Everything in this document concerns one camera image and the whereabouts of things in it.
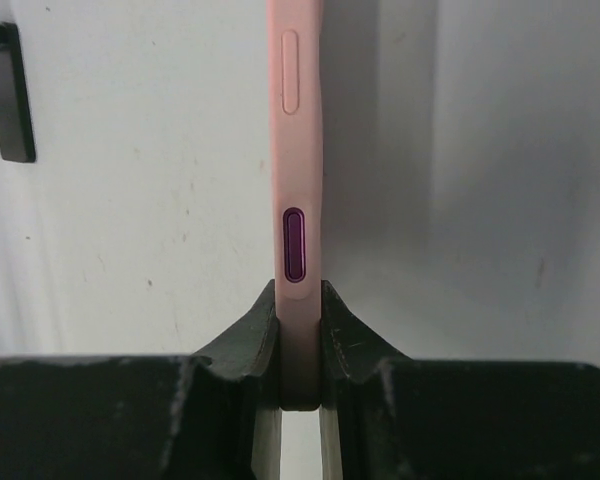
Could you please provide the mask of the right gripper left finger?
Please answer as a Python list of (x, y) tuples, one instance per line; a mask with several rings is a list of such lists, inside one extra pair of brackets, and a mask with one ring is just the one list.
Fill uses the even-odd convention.
[(192, 354), (0, 358), (0, 479), (276, 479), (274, 288)]

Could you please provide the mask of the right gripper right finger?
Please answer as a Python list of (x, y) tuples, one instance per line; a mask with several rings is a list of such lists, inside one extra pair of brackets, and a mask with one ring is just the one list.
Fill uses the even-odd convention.
[(327, 479), (600, 479), (600, 368), (417, 360), (322, 286)]

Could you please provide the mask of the pink case phone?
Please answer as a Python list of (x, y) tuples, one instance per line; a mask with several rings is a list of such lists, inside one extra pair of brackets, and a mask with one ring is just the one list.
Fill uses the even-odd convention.
[(312, 411), (320, 404), (322, 4), (266, 6), (280, 405)]

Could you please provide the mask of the black block phone stand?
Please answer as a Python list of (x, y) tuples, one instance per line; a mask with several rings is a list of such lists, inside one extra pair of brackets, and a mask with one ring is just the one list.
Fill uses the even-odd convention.
[(0, 23), (0, 155), (35, 163), (37, 154), (19, 30)]

